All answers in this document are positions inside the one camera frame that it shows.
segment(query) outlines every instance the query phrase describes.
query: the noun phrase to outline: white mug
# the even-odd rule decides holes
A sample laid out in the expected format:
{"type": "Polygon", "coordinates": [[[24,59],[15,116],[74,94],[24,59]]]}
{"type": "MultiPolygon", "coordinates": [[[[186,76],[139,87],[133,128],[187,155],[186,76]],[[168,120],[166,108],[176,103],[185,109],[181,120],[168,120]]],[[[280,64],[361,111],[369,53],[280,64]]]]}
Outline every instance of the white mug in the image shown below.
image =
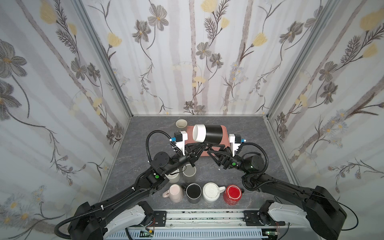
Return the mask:
{"type": "Polygon", "coordinates": [[[183,199],[183,190],[177,184],[173,184],[169,187],[165,193],[163,193],[163,197],[169,197],[172,202],[180,202],[183,199]]]}
{"type": "Polygon", "coordinates": [[[207,202],[214,202],[220,196],[220,193],[225,191],[225,187],[219,187],[214,182],[209,182],[203,187],[203,198],[207,202]]]}
{"type": "Polygon", "coordinates": [[[166,175],[166,177],[169,179],[170,183],[176,183],[180,180],[180,170],[179,169],[172,172],[171,174],[172,175],[166,175]]]}

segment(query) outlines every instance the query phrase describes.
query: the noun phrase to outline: white arm casing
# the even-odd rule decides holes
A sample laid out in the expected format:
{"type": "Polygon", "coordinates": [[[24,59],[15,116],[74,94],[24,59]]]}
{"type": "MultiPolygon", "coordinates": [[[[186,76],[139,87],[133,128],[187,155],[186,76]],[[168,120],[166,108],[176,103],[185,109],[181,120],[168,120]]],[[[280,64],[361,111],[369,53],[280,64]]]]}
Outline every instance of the white arm casing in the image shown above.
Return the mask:
{"type": "Polygon", "coordinates": [[[188,134],[186,131],[181,131],[181,134],[183,135],[183,141],[176,142],[176,146],[180,148],[180,150],[183,152],[183,155],[185,155],[185,141],[188,140],[188,134]]]}
{"type": "Polygon", "coordinates": [[[103,238],[106,239],[109,235],[123,230],[126,227],[140,224],[145,216],[144,210],[139,205],[123,211],[107,224],[106,228],[108,231],[104,234],[103,238]]]}
{"type": "Polygon", "coordinates": [[[276,222],[289,222],[300,224],[305,227],[311,227],[310,222],[306,218],[307,213],[295,205],[272,203],[268,208],[268,214],[276,222]]]}

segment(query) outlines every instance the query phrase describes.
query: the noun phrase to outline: floral wallpaper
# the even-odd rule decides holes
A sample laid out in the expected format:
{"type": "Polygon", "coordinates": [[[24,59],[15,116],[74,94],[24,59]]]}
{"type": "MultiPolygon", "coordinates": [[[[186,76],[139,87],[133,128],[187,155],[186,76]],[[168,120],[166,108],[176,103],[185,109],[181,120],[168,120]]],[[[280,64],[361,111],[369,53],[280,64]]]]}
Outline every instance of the floral wallpaper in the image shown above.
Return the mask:
{"type": "MultiPolygon", "coordinates": [[[[384,4],[340,1],[269,116],[304,186],[323,186],[359,226],[339,239],[382,239],[384,4]]],[[[348,218],[343,228],[353,227],[348,218]]]]}
{"type": "Polygon", "coordinates": [[[0,232],[53,239],[98,201],[128,118],[70,1],[0,6],[0,232]]]}
{"type": "Polygon", "coordinates": [[[82,0],[134,114],[267,114],[324,0],[82,0]]]}

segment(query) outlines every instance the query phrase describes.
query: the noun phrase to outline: gray cup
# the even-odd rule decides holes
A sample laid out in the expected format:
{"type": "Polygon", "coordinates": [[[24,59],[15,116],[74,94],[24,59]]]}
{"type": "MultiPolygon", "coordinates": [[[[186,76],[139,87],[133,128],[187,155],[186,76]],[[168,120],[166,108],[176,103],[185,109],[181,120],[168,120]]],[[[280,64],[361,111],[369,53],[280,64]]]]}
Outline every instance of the gray cup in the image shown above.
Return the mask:
{"type": "Polygon", "coordinates": [[[191,183],[188,186],[183,185],[181,186],[186,191],[187,195],[187,200],[188,202],[192,204],[196,204],[200,201],[201,195],[202,195],[202,190],[200,185],[197,183],[191,183]]]}
{"type": "Polygon", "coordinates": [[[187,164],[182,168],[183,179],[187,184],[196,182],[196,167],[192,167],[191,164],[187,164]]]}

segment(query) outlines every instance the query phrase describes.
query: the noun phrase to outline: white cup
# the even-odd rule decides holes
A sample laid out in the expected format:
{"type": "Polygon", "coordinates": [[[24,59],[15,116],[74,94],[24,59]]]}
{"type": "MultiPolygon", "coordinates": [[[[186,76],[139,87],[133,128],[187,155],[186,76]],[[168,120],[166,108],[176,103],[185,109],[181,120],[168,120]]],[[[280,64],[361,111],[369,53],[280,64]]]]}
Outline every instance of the white cup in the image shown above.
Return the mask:
{"type": "Polygon", "coordinates": [[[183,199],[183,190],[179,185],[173,184],[163,193],[163,197],[169,197],[172,202],[180,202],[183,199]]]}
{"type": "Polygon", "coordinates": [[[187,130],[187,120],[185,119],[179,119],[176,121],[176,127],[179,128],[179,131],[186,131],[187,130]]]}
{"type": "Polygon", "coordinates": [[[225,187],[219,187],[214,182],[209,182],[203,187],[203,198],[207,202],[214,202],[220,196],[220,193],[225,191],[225,187]]]}
{"type": "Polygon", "coordinates": [[[170,183],[176,183],[180,180],[180,170],[179,169],[172,172],[171,174],[172,175],[166,175],[166,177],[169,179],[170,183]]]}

